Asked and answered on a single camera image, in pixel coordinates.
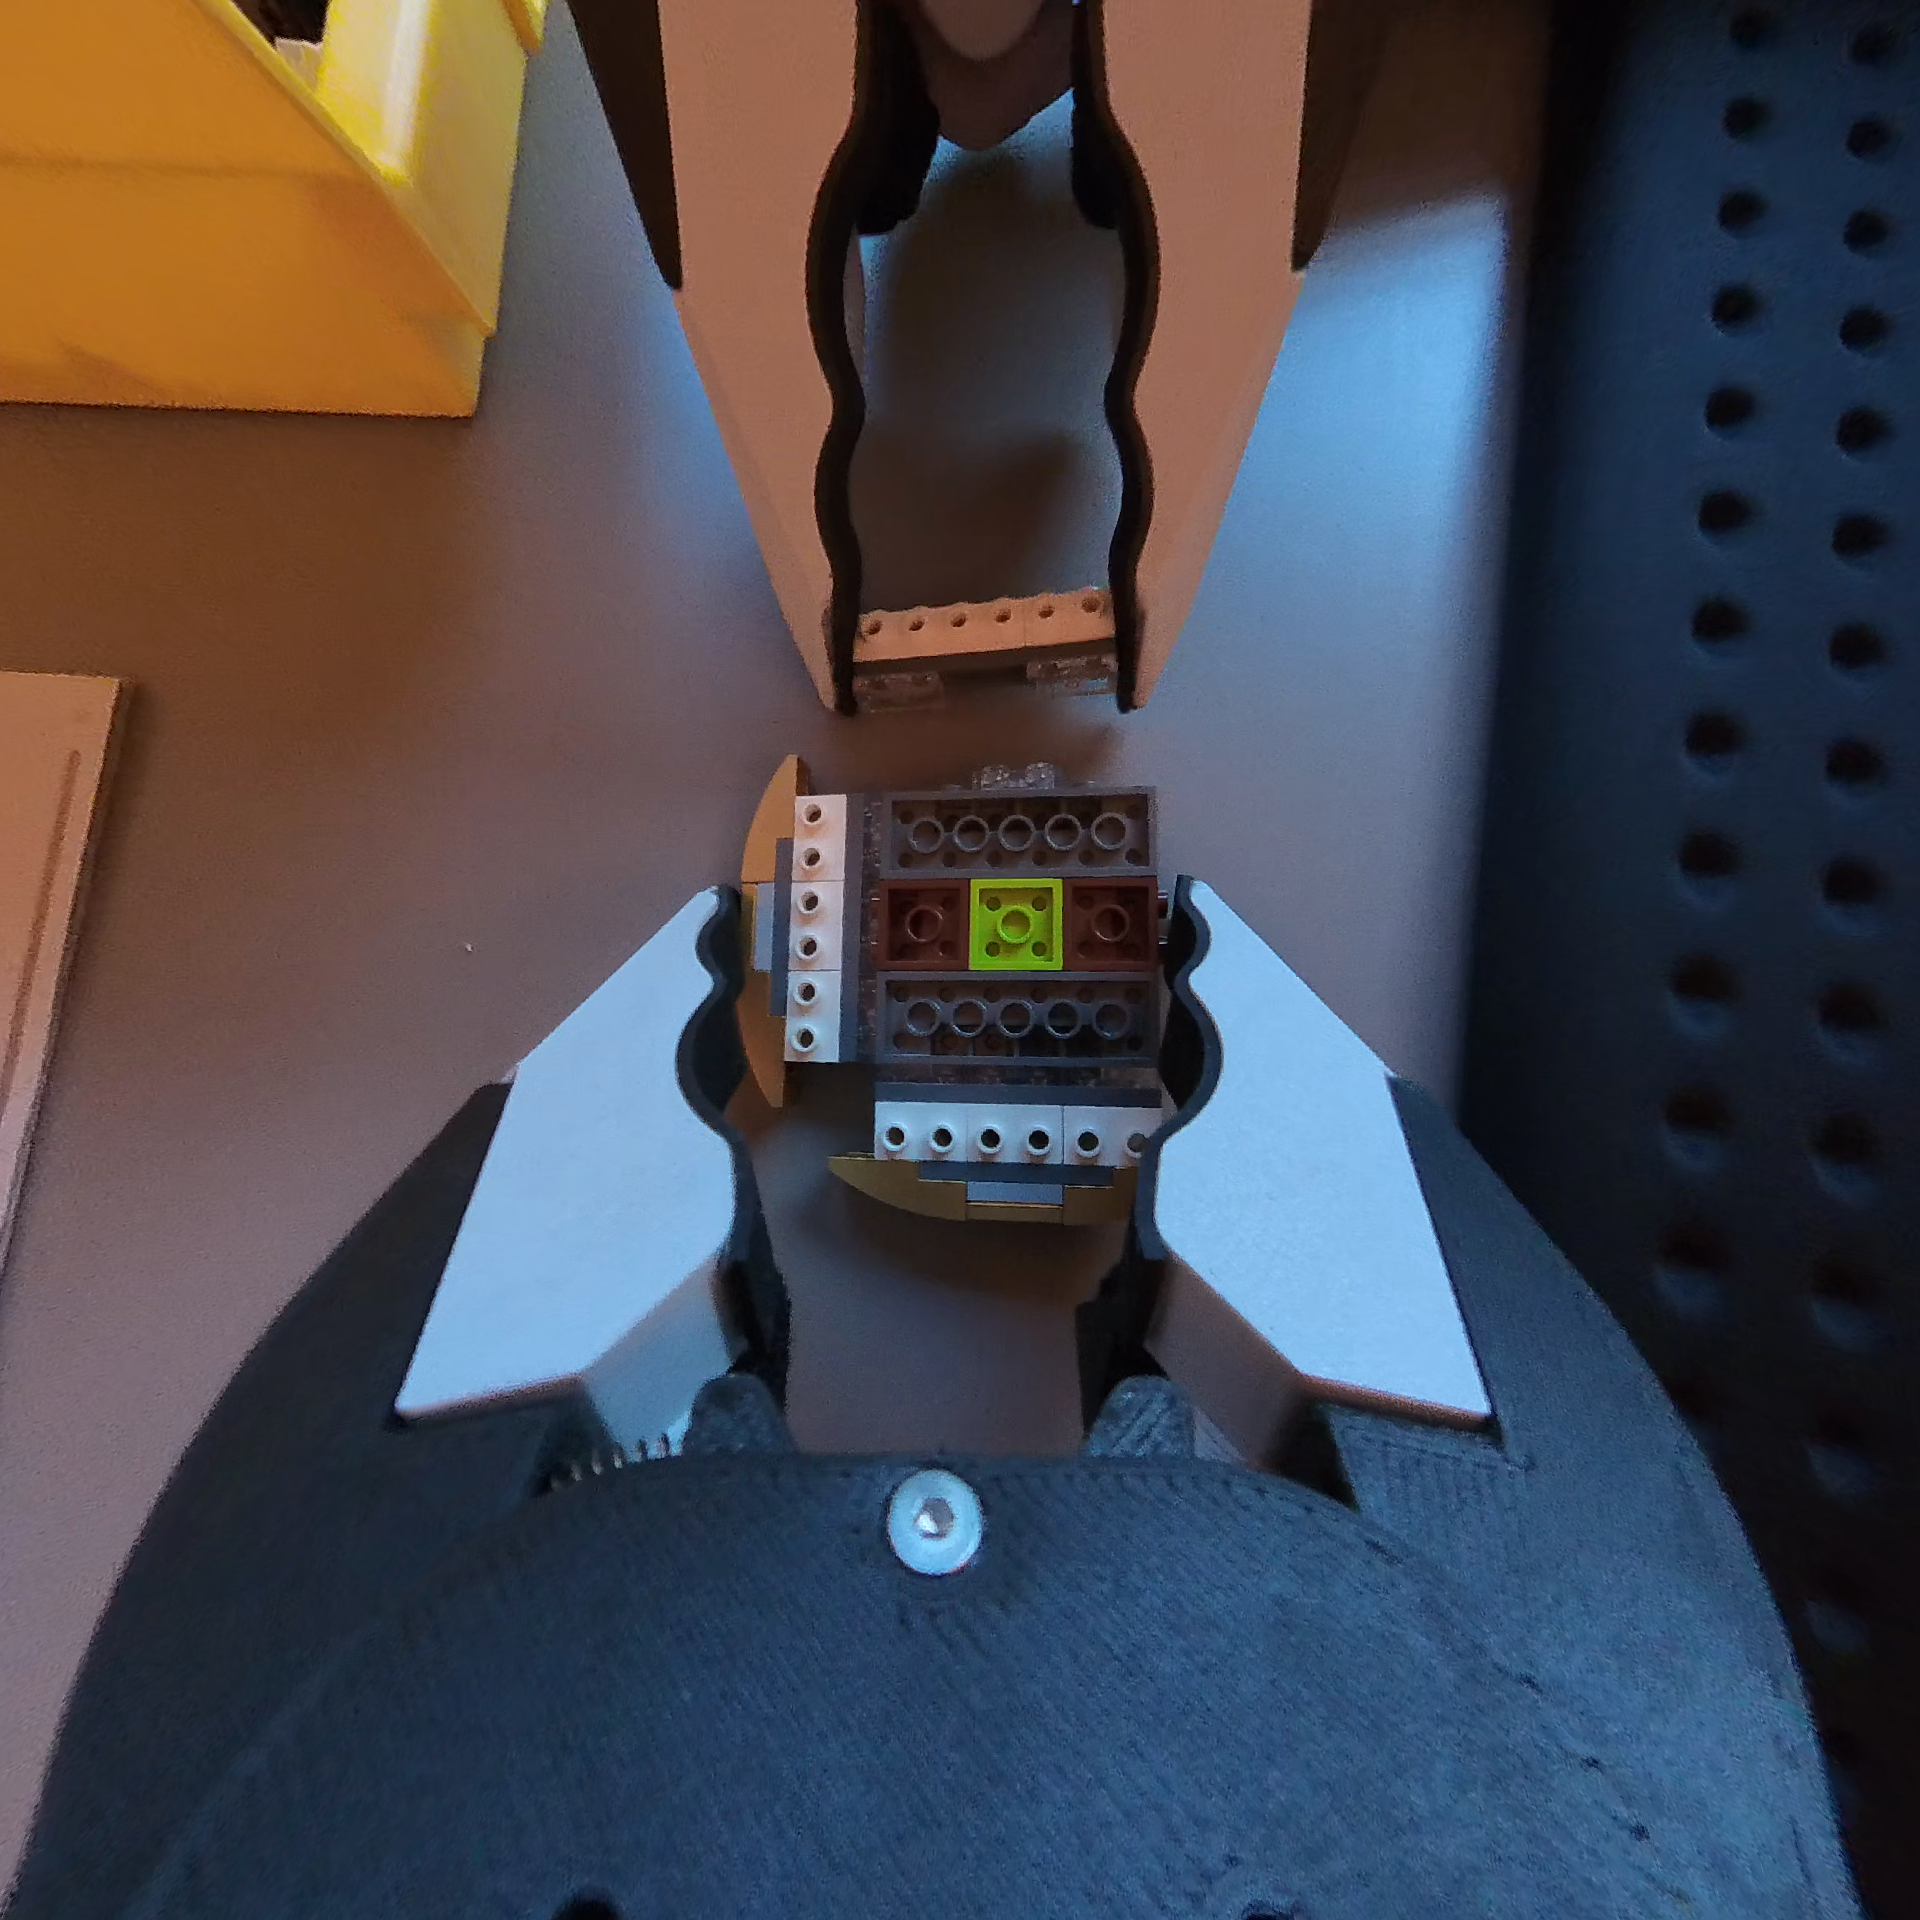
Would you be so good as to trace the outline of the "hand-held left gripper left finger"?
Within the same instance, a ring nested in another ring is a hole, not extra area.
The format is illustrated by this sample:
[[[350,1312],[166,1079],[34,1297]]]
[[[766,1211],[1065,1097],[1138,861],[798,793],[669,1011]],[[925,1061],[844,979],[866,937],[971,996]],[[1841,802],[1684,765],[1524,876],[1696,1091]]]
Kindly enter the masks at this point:
[[[741,896],[706,888],[519,1063],[398,1416],[585,1396],[651,1448],[728,1371],[785,1399],[789,1294],[727,1120],[744,973]]]

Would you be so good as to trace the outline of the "black perforated pad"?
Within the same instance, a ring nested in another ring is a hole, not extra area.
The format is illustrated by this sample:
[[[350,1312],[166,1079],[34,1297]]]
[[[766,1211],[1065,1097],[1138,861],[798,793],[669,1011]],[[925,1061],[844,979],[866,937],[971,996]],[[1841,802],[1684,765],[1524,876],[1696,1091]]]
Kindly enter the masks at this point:
[[[1917,1915],[1918,9],[1556,12],[1462,1068]]]

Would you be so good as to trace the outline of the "plywood board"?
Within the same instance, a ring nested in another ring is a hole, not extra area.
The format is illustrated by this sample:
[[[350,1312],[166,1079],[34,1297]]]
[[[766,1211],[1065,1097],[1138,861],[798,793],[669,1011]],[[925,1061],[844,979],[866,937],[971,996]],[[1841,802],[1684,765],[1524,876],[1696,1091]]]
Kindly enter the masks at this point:
[[[115,678],[3,673],[3,1244],[34,1144],[122,700]]]

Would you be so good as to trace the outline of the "grey desk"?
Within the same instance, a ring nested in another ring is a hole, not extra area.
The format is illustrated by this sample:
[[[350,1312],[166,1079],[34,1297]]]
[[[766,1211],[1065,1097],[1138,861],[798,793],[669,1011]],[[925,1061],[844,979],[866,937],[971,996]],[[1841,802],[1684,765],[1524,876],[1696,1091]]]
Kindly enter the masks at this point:
[[[4,409],[4,666],[130,685],[4,1279],[4,1859],[229,1376],[469,1091],[736,876],[782,755],[1157,784],[1173,866],[1454,1096],[1547,45],[1544,4],[1387,13],[1135,715],[816,700],[565,12],[473,420]]]

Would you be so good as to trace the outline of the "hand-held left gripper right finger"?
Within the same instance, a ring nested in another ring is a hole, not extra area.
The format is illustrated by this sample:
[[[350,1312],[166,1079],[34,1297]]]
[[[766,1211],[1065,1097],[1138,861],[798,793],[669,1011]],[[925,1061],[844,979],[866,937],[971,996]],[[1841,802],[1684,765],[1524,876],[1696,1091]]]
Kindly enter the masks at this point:
[[[1484,1426],[1389,1068],[1210,884],[1183,876],[1174,899],[1200,1069],[1140,1183],[1163,1261],[1149,1351],[1267,1465],[1309,1399]]]

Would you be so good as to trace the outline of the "large yellow plastic bin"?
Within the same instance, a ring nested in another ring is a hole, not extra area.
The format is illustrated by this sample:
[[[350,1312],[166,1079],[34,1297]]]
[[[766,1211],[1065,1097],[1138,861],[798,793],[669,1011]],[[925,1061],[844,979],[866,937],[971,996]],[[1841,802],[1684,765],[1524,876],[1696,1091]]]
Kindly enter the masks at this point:
[[[6,2],[3,398],[467,417],[545,2]]]

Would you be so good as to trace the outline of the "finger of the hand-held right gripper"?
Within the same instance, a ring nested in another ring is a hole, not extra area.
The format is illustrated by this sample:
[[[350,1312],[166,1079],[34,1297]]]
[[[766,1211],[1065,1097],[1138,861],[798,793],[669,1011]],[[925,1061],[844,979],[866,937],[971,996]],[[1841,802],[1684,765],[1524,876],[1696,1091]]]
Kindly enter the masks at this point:
[[[1075,101],[1111,162],[1123,312],[1105,409],[1116,697],[1140,708],[1192,609],[1285,344],[1306,2],[1086,4]]]
[[[660,2],[658,24],[685,335],[809,673],[852,712],[849,288],[879,171],[879,6]]]

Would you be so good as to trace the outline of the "grey brown toy brick model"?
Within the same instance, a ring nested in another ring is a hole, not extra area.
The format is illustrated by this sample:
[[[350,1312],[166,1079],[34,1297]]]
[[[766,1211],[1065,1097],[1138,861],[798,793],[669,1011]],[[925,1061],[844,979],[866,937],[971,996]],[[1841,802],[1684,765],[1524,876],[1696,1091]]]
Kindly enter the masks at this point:
[[[873,1144],[850,1188],[954,1221],[1098,1225],[1133,1211],[1161,1130],[1165,897],[1151,788],[1047,765],[846,793],[798,757],[741,857],[741,1037],[782,1104],[861,1068]]]

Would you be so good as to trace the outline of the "white and clear brick strip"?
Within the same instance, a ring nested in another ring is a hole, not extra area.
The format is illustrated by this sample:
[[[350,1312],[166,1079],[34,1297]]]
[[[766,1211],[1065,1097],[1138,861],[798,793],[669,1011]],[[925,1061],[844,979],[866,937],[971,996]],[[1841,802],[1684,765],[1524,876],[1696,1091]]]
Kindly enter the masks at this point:
[[[858,712],[937,706],[986,683],[1111,694],[1116,619],[1107,587],[870,609],[852,646]]]

